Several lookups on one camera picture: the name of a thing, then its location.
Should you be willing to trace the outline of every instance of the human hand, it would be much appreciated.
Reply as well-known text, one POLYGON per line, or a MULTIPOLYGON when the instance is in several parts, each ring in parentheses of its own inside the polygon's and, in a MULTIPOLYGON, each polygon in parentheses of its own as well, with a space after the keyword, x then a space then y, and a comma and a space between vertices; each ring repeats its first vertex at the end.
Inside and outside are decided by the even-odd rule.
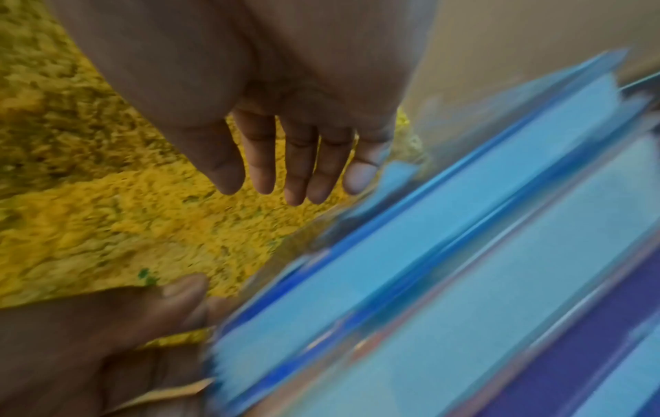
POLYGON ((191 275, 0 310, 0 416, 207 415, 203 394, 117 409, 202 380, 197 345, 132 349, 228 314, 230 303, 205 299, 206 289, 191 275))
POLYGON ((109 83, 225 194, 245 169, 275 184, 275 119, 286 134, 285 198, 323 202, 346 165, 363 191, 387 156, 396 110, 437 0, 50 0, 109 83))

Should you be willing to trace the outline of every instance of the finger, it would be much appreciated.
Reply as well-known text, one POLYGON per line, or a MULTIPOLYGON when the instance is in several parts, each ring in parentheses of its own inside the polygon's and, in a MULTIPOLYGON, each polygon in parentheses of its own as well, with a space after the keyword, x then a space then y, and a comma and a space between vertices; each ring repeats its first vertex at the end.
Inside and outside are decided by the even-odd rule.
POLYGON ((206 407, 204 393, 194 396, 173 398, 154 403, 139 404, 106 414, 111 417, 206 417, 210 412, 206 407))
POLYGON ((173 334, 185 333, 215 326, 236 309, 235 299, 209 297, 174 330, 173 334))
POLYGON ((389 155, 394 140, 396 119, 378 129, 358 129, 360 136, 353 160, 346 168, 344 189, 349 194, 359 194, 374 179, 380 166, 389 155))
POLYGON ((197 344, 136 350, 109 359, 101 375, 101 395, 109 412, 155 390, 185 387, 204 379, 197 344))
POLYGON ((323 203, 342 174, 351 154, 355 132, 352 128, 319 129, 321 145, 316 158, 316 169, 307 186, 307 198, 314 204, 323 203))
POLYGON ((0 328, 20 329, 5 332, 0 344, 0 401, 171 334, 203 302, 206 289, 206 277, 190 275, 162 288, 125 287, 0 311, 0 328))
POLYGON ((232 116, 241 131, 252 184, 257 192, 270 194, 275 188, 275 117, 242 110, 232 116))
POLYGON ((198 128, 158 127, 222 194, 231 195, 241 189, 245 167, 225 120, 198 128))
POLYGON ((307 195, 307 184, 314 172, 318 130, 315 126, 281 117, 280 123, 287 136, 285 161, 287 178, 284 198, 290 205, 300 205, 307 195))

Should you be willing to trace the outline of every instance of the brown wall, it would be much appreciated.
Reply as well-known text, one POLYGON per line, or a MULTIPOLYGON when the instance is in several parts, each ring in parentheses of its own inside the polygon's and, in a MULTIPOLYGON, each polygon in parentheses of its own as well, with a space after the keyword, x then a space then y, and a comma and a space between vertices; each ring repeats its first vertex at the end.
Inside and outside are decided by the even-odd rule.
POLYGON ((464 101, 632 47, 627 82, 660 70, 660 0, 445 0, 408 98, 464 101))

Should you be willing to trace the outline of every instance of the blue edge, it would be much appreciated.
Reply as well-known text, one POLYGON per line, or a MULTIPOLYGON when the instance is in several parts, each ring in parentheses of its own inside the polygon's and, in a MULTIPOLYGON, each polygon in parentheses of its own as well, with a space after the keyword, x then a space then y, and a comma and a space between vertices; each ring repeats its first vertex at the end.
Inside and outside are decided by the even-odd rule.
MULTIPOLYGON (((394 207, 375 217, 363 227, 355 230, 348 235, 344 240, 339 242, 335 247, 331 248, 328 256, 325 256, 320 262, 314 264, 309 268, 301 267, 292 271, 287 277, 283 278, 268 292, 263 294, 252 306, 245 309, 240 315, 236 316, 231 322, 228 322, 221 329, 220 337, 228 334, 230 331, 241 326, 242 324, 250 321, 256 317, 262 310, 266 309, 270 304, 284 296, 290 290, 304 282, 307 278, 312 276, 315 272, 319 271, 325 265, 335 260, 338 256, 342 255, 354 245, 364 240, 367 236, 371 235, 375 230, 379 229, 382 225, 389 222, 392 218, 398 216, 414 205, 420 199, 425 197, 428 193, 437 189, 440 185, 445 183, 448 179, 452 178, 455 174, 460 172, 468 165, 475 162, 482 155, 493 149, 495 146, 501 144, 506 139, 510 138, 514 133, 524 128, 528 123, 535 120, 540 114, 552 108, 557 103, 570 97, 570 95, 585 87, 590 82, 594 81, 597 77, 607 74, 616 68, 624 55, 617 52, 604 54, 600 59, 594 60, 593 63, 578 71, 573 77, 574 79, 561 89, 558 89, 552 97, 550 97, 543 105, 535 109, 530 109, 524 117, 516 120, 508 128, 503 130, 498 135, 494 136, 488 142, 471 152, 469 155, 458 161, 452 167, 437 175, 429 184, 422 190, 409 196, 407 199, 399 202, 394 207)), ((626 109, 625 114, 619 114, 617 123, 614 126, 607 126, 609 129, 605 132, 599 132, 598 137, 592 140, 585 141, 581 146, 572 150, 569 154, 563 157, 558 163, 550 167, 548 170, 539 174, 535 179, 530 181, 525 187, 517 191, 510 198, 503 201, 493 212, 485 219, 479 221, 473 226, 469 227, 463 233, 439 245, 438 248, 431 250, 431 256, 420 262, 414 269, 411 269, 407 274, 394 280, 391 285, 374 295, 371 299, 367 300, 360 308, 340 319, 340 324, 331 325, 333 328, 329 334, 323 332, 324 338, 312 348, 303 348, 300 352, 293 355, 289 359, 283 361, 279 366, 268 372, 260 381, 255 383, 252 387, 248 388, 242 394, 233 398, 227 403, 222 404, 222 410, 228 416, 236 416, 244 412, 247 408, 255 404, 255 402, 262 399, 265 395, 271 392, 277 385, 281 384, 284 380, 293 376, 297 371, 304 368, 306 365, 319 359, 328 349, 336 346, 347 335, 351 334, 360 325, 364 324, 368 319, 372 318, 383 306, 391 303, 397 299, 401 294, 406 292, 412 285, 414 285, 420 278, 428 275, 440 262, 460 250, 473 237, 479 235, 484 229, 488 228, 498 219, 510 213, 513 209, 518 207, 519 203, 527 200, 531 195, 538 192, 541 188, 545 187, 548 183, 559 181, 569 177, 575 171, 583 168, 586 164, 594 160, 600 153, 611 144, 614 144, 617 139, 622 137, 630 127, 634 125, 637 117, 643 113, 649 103, 649 100, 642 100, 638 106, 632 109, 626 109)), ((221 394, 221 381, 213 383, 210 387, 209 395, 211 397, 221 394)))

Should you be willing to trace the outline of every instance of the yellow rug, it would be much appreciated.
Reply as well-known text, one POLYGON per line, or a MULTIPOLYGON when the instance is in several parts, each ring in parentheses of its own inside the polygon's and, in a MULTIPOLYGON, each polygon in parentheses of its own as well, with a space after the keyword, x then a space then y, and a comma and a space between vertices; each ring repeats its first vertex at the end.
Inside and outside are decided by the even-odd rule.
MULTIPOLYGON (((0 0, 0 62, 0 306, 192 272, 229 295, 345 198, 287 207, 281 141, 273 195, 215 192, 38 0, 0 0)), ((407 125, 400 115, 395 157, 419 152, 407 125)))

